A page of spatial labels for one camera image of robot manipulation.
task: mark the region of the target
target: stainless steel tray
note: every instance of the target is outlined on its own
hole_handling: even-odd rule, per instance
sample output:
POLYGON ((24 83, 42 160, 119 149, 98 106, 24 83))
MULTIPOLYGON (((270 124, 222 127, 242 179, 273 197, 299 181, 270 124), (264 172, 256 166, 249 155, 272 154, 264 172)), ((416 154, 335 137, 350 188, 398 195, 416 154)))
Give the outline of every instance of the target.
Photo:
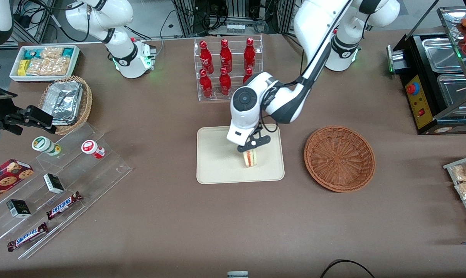
POLYGON ((422 45, 434 72, 462 72, 452 44, 447 38, 424 39, 422 45))
MULTIPOLYGON (((437 77, 437 82, 441 87, 442 96, 448 106, 466 97, 466 90, 456 92, 456 90, 466 87, 466 77, 464 74, 441 74, 437 77)), ((453 113, 466 114, 466 103, 454 110, 453 113)))

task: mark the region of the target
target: wicker tray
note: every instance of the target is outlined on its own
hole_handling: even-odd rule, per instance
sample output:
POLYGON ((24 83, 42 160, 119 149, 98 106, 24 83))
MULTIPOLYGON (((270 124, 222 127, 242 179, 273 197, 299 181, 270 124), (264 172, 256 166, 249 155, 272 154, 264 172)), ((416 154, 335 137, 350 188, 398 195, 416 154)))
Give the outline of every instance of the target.
POLYGON ((369 143, 354 130, 337 125, 310 135, 304 159, 310 175, 335 192, 360 190, 375 172, 374 152, 369 143))
MULTIPOLYGON (((82 78, 78 76, 71 76, 68 78, 60 79, 56 81, 56 83, 63 83, 63 82, 69 82, 69 81, 77 81, 80 84, 84 86, 83 90, 83 95, 82 95, 82 100, 80 101, 80 108, 79 108, 79 113, 78 113, 78 120, 74 125, 57 125, 56 126, 56 134, 58 135, 65 135, 68 132, 71 132, 76 126, 80 125, 81 123, 87 121, 87 118, 89 118, 89 113, 91 112, 91 105, 92 105, 92 92, 91 88, 87 86, 86 81, 84 81, 82 78)), ((46 93, 48 92, 48 88, 44 90, 44 93, 41 97, 41 101, 39 102, 39 105, 37 107, 41 108, 44 104, 44 98, 46 97, 46 93)))

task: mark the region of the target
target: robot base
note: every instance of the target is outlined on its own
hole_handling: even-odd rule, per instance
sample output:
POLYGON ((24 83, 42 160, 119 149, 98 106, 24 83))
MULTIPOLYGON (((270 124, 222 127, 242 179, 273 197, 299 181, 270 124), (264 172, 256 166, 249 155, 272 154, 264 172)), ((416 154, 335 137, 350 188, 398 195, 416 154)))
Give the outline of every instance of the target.
POLYGON ((156 48, 143 44, 142 42, 134 42, 137 46, 137 56, 130 62, 128 66, 119 66, 115 60, 115 67, 120 73, 127 78, 137 78, 147 71, 154 70, 156 59, 156 48))

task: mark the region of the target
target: red emergency stop button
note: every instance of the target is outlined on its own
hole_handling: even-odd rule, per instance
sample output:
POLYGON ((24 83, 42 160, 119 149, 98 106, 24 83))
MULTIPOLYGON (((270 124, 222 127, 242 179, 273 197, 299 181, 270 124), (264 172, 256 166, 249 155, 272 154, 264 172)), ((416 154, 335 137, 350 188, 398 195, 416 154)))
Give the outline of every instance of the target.
POLYGON ((406 86, 406 93, 410 95, 416 95, 420 91, 420 85, 418 83, 413 82, 410 85, 406 86))

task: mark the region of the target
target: red button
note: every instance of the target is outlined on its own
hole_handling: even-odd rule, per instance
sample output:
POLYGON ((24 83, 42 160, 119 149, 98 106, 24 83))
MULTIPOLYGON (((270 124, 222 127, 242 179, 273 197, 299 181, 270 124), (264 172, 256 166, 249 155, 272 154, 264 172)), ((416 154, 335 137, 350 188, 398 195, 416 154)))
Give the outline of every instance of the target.
POLYGON ((410 95, 413 94, 416 90, 415 85, 410 84, 406 87, 406 93, 409 93, 410 95))

